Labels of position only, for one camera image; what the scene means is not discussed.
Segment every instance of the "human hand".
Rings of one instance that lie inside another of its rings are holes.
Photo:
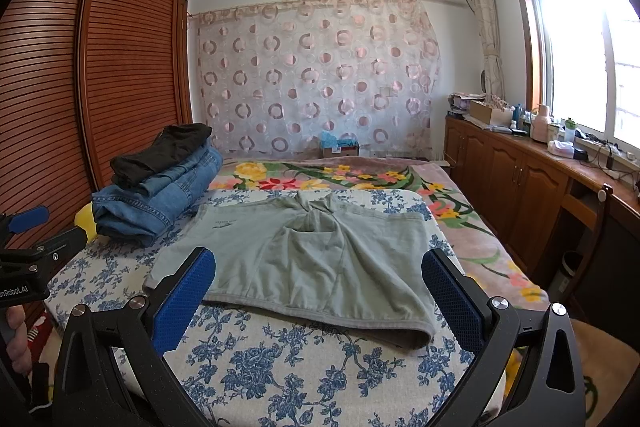
[[[15,330],[15,336],[6,345],[6,352],[12,361],[14,371],[26,375],[31,370],[31,352],[27,345],[27,325],[24,319],[22,306],[6,309],[6,321],[9,327]]]

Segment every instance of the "bed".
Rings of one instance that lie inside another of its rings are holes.
[[[489,295],[545,309],[545,293],[513,264],[442,169],[411,160],[343,157],[306,162],[228,161],[198,204],[237,204],[312,190],[340,190],[345,201],[386,213],[420,212],[433,247],[455,252]],[[63,328],[78,302],[96,311],[121,307],[141,292],[159,249],[194,214],[154,245],[138,248],[98,237],[50,283],[46,305]],[[180,346],[165,359],[215,425],[284,427],[421,426],[446,400],[473,355],[441,315],[428,346],[408,351],[362,331],[229,305],[201,305]],[[126,356],[116,350],[127,385]],[[498,387],[488,407],[495,413]]]

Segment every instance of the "box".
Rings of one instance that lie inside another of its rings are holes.
[[[337,158],[339,156],[357,156],[360,152],[360,147],[357,145],[354,147],[338,147],[337,152],[331,147],[325,147],[322,149],[322,158]]]
[[[469,115],[478,118],[478,120],[487,125],[509,127],[511,125],[511,118],[513,118],[513,111],[496,109],[495,107],[489,107],[484,102],[472,100],[471,105],[469,105]]]

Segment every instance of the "yellow pillow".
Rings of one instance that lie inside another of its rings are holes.
[[[76,214],[74,224],[86,232],[86,241],[90,243],[92,239],[98,235],[95,231],[94,213],[92,212],[92,203],[87,203]]]

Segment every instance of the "pink circle curtain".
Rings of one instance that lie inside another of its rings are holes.
[[[301,0],[201,13],[198,82],[226,156],[317,156],[319,137],[430,157],[440,49],[418,0]]]

